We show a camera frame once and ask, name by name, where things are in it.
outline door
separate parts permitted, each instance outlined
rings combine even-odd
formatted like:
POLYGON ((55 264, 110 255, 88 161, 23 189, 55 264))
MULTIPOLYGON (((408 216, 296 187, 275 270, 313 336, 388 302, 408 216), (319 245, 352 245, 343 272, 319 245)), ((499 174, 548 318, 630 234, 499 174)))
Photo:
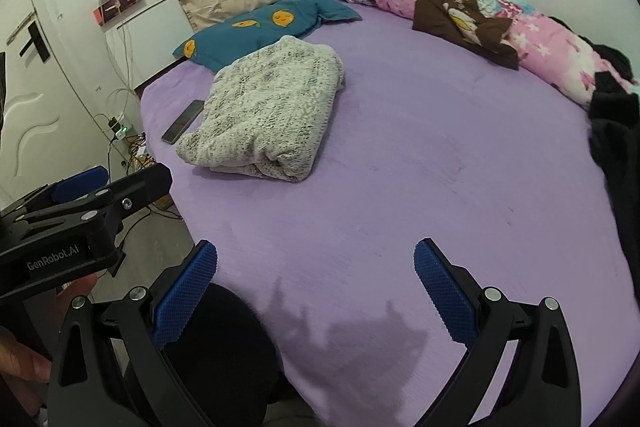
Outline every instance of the door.
MULTIPOLYGON (((71 89, 55 57, 47 57, 49 45, 31 0, 0 0, 2 51, 6 52, 6 105, 0 201, 7 204, 44 184, 106 166, 109 139, 71 89)), ((116 154, 111 156, 116 162, 116 154)))

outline bed headboard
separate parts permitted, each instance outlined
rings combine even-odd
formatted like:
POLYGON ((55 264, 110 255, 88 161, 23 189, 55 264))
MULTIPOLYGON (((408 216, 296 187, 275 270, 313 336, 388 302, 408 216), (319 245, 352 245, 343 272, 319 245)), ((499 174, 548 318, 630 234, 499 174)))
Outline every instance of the bed headboard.
POLYGON ((112 63, 132 89, 174 63, 174 49, 193 35, 178 0, 143 0, 103 31, 112 63))

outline black door handle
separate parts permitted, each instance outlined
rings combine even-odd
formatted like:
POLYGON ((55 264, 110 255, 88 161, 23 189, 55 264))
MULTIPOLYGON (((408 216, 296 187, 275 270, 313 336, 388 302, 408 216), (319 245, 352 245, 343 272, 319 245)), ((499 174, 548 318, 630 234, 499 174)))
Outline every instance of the black door handle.
POLYGON ((36 46, 36 50, 38 51, 38 55, 40 55, 40 58, 42 59, 42 61, 47 62, 51 54, 49 53, 49 50, 47 49, 47 45, 45 44, 44 39, 42 38, 42 35, 40 33, 40 30, 38 29, 38 25, 35 22, 32 22, 29 25, 29 35, 31 36, 31 39, 29 40, 29 42, 26 43, 25 47, 23 47, 20 50, 20 57, 24 57, 24 54, 27 52, 29 47, 32 44, 34 44, 36 46))

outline purple bed sheet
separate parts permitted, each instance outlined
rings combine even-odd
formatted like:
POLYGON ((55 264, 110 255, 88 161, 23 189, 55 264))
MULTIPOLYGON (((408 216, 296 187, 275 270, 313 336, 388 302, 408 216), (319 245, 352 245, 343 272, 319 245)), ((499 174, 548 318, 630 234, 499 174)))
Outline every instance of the purple bed sheet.
POLYGON ((363 21, 307 39, 334 48, 346 87, 302 183, 210 172, 161 141, 210 71, 185 62, 146 89, 148 142, 193 238, 218 248, 214 280, 259 313, 325 423, 412 427, 465 350, 414 273, 432 237, 481 286, 559 300, 589 425, 638 354, 640 314, 584 110, 527 71, 355 9, 363 21))

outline smartphone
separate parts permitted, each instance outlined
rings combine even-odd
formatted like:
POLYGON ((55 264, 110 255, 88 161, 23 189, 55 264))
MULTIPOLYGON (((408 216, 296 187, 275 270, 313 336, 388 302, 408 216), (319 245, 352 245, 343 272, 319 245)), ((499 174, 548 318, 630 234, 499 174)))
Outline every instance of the smartphone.
POLYGON ((193 123, 196 117, 202 112, 204 108, 204 100, 194 100, 189 104, 189 107, 185 109, 182 114, 171 124, 171 127, 162 136, 162 141, 167 142, 169 145, 173 145, 178 141, 178 138, 184 134, 184 132, 193 123))

